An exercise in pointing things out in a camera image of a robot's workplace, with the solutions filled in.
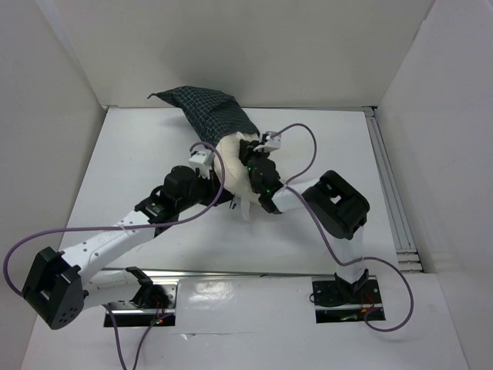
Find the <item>cream white pillow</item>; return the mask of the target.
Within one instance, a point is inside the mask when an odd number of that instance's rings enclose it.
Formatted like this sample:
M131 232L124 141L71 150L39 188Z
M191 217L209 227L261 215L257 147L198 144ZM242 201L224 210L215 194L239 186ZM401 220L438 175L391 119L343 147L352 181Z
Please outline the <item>cream white pillow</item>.
M246 167L239 158L240 141L259 140L258 133L235 132L224 136L216 145L216 150L223 159L225 181L224 188L242 200L260 205L258 193L254 193Z

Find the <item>dark plaid pillowcase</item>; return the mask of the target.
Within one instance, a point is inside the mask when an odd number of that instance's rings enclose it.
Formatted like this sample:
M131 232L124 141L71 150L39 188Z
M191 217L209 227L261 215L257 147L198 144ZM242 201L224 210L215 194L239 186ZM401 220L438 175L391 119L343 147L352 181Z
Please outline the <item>dark plaid pillowcase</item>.
M260 138L260 131L236 99L219 90L181 86L151 97L180 108L200 140L215 148L224 136L235 132L258 133Z

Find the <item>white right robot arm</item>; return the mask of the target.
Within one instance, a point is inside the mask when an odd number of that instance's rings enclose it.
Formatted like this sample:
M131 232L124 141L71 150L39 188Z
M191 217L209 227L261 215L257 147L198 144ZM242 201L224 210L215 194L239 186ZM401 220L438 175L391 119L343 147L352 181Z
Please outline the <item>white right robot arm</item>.
M319 179L285 187L263 143L240 141L239 158L261 207L270 214L305 209L334 238L330 253L337 263L336 292L345 302L363 292L369 273L363 262L362 228L370 205L344 178L328 170Z

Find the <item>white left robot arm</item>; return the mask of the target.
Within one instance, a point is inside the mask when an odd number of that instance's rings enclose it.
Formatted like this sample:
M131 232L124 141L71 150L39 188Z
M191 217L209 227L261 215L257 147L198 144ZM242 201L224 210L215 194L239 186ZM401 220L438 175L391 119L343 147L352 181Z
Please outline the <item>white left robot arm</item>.
M151 194L120 222L63 251L38 252L22 289L22 297L52 329L71 323L84 309L117 301L141 308L165 300L164 291L137 267L112 273L104 268L174 225L191 207L217 203L223 182L213 170L202 173L175 166Z

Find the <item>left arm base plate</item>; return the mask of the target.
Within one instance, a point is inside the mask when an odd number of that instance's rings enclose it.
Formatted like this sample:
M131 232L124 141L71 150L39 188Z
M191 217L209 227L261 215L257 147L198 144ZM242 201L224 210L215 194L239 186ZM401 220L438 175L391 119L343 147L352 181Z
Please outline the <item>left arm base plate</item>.
M144 303L117 301L109 306L119 328L144 328L153 321L156 327L174 327L177 294L177 280L158 279Z

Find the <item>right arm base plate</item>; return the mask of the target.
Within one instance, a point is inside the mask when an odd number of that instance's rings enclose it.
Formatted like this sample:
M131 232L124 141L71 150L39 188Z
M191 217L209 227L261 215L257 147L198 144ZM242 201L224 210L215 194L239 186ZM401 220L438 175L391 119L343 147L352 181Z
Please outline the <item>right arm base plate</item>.
M315 276L311 279L309 301L314 305L317 324L385 321L385 312L376 277L370 276L354 295L344 297L334 276Z

